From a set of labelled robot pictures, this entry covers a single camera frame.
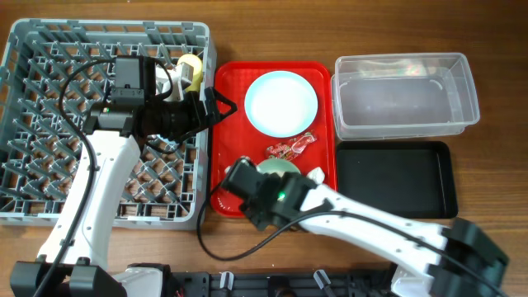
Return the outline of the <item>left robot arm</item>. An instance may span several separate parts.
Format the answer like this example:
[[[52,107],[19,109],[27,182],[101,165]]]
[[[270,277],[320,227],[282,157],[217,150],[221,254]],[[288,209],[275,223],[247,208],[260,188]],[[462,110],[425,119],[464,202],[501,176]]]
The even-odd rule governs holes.
[[[126,182],[150,135],[178,143],[217,125],[237,105],[207,87],[169,101],[156,92],[160,61],[119,55],[106,64],[115,70],[113,88],[92,104],[82,127],[67,124],[82,143],[78,170],[65,205],[33,262],[13,267],[16,296],[174,296],[177,279],[168,265],[139,263],[111,275],[108,247]]]

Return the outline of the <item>green bowl with food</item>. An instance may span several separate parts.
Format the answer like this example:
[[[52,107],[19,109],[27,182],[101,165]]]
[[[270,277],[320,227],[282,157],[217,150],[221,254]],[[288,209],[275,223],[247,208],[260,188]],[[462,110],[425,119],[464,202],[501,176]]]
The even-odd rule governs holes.
[[[261,173],[276,173],[279,176],[283,176],[285,172],[300,173],[292,162],[281,158],[268,158],[257,165],[257,170]]]

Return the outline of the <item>light blue plate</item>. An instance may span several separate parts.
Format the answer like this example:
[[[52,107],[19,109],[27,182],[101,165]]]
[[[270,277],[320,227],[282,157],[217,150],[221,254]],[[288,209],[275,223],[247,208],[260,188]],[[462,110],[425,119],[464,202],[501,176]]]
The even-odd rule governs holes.
[[[289,138],[307,130],[318,114],[318,96],[307,79],[277,70],[258,77],[244,97],[252,126],[273,138]]]

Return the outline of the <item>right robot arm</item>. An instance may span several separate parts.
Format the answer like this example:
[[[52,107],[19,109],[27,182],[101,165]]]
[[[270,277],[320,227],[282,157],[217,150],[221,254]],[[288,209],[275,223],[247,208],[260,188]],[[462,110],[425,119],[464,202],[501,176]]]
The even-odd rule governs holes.
[[[390,284],[398,296],[502,296],[506,253],[476,224],[450,226],[406,219],[362,204],[297,172],[264,173],[241,158],[221,187],[239,197],[240,210],[257,229],[297,225],[382,257],[397,269]]]

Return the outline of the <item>grey dishwasher rack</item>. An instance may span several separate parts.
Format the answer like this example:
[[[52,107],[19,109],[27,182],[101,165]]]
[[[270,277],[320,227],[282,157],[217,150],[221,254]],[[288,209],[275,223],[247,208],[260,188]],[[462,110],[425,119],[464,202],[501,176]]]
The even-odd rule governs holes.
[[[216,49],[197,21],[27,18],[16,21],[1,61],[1,222],[54,225],[64,207],[82,147],[65,116],[80,124],[113,79],[106,60],[122,54],[167,67],[184,54],[203,63],[211,87]],[[184,144],[152,139],[125,184],[115,225],[192,230],[208,181],[209,135]]]

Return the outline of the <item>red candy wrapper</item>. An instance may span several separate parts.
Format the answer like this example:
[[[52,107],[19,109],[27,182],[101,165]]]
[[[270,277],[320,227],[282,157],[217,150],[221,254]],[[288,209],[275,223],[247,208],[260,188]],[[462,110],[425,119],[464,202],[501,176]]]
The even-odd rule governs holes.
[[[285,142],[267,147],[265,155],[266,158],[278,158],[291,161],[300,156],[309,145],[316,141],[317,137],[313,133],[306,132]]]

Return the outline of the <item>clear plastic bin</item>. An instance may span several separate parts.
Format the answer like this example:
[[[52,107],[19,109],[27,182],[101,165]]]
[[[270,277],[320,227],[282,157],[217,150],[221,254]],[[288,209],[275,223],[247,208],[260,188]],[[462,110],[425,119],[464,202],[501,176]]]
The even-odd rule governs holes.
[[[480,120],[473,74],[461,53],[342,56],[331,85],[343,141],[449,136]]]

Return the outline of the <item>yellow plastic cup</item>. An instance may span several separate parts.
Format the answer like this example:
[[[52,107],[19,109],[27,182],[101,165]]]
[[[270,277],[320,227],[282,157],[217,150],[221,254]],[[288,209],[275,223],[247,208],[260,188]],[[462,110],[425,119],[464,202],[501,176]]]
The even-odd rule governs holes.
[[[186,92],[198,92],[200,90],[200,85],[203,80],[203,62],[200,59],[199,56],[195,54],[184,54],[181,56],[178,61],[177,65],[181,63],[186,63],[192,66],[193,68],[193,79],[192,83],[189,87],[185,89]]]

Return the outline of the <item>white tissue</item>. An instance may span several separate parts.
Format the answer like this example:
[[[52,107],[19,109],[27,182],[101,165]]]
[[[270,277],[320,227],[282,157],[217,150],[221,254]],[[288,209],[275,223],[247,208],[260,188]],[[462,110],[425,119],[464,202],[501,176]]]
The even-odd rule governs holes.
[[[307,174],[307,178],[316,184],[322,184],[325,180],[325,173],[321,167],[316,167]]]

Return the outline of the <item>black plastic tray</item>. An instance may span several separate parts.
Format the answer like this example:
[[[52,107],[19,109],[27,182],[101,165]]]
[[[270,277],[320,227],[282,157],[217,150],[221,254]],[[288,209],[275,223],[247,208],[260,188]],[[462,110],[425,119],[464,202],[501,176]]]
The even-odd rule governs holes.
[[[459,213],[449,147],[441,141],[342,142],[337,190],[409,219],[453,219]]]

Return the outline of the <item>red plastic tray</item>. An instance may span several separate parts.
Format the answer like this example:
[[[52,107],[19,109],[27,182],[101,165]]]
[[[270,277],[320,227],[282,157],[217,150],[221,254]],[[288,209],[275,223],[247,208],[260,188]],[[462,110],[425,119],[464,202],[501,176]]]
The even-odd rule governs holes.
[[[303,173],[319,167],[325,174],[324,183],[337,189],[334,119],[330,91],[330,72],[314,61],[237,61],[219,68],[215,88],[234,101],[238,111],[212,130],[210,185],[215,186],[225,177],[225,169],[241,156],[248,156],[258,164],[266,159],[266,149],[287,142],[256,130],[244,110],[244,99],[250,85],[260,76],[272,71],[289,71],[308,81],[318,98],[318,112],[307,129],[316,141],[308,144],[292,163]]]

